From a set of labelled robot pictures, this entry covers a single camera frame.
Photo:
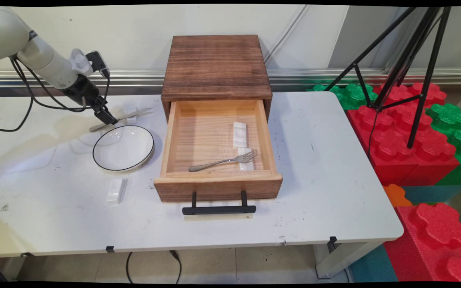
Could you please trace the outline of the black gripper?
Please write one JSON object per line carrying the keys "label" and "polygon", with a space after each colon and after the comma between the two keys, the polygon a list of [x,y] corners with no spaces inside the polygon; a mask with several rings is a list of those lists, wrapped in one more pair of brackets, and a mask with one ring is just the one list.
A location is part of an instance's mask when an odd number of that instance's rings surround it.
{"label": "black gripper", "polygon": [[70,87],[63,89],[63,93],[75,103],[94,109],[94,115],[105,125],[118,122],[105,106],[107,102],[101,96],[97,86],[87,77],[78,76]]}

